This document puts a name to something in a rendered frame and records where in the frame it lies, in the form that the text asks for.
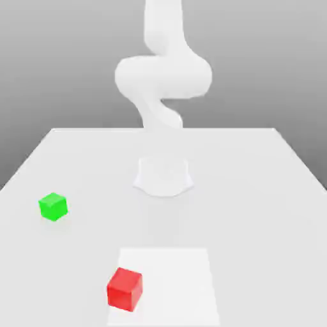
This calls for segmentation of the small green cube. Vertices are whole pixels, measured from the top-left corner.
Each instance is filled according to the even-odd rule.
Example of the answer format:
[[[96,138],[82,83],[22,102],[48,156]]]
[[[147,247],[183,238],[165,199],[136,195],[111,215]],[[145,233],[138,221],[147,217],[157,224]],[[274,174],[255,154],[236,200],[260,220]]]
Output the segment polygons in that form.
[[[51,193],[38,201],[43,218],[56,221],[68,213],[66,197]]]

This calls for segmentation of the small red cube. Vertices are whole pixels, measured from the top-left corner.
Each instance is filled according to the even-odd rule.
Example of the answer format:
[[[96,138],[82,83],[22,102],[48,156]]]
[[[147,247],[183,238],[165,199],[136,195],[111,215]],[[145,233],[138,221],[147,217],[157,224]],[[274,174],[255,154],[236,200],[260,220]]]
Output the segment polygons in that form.
[[[143,293],[141,273],[118,268],[107,284],[109,306],[133,312]]]

